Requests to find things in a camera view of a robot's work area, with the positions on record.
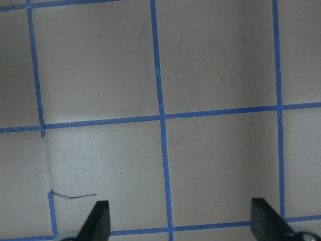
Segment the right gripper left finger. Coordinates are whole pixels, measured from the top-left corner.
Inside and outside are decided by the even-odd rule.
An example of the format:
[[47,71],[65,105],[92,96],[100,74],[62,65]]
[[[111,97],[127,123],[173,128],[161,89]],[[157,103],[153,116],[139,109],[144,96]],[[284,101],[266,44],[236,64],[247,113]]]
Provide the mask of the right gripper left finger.
[[108,241],[111,232],[109,202],[97,201],[76,240]]

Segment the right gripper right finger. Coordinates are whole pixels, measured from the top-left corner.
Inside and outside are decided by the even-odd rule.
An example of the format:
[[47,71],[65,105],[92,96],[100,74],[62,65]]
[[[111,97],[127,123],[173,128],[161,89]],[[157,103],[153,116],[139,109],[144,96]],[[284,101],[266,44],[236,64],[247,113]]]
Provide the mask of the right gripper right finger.
[[294,230],[264,198],[251,199],[251,231],[258,241],[296,240]]

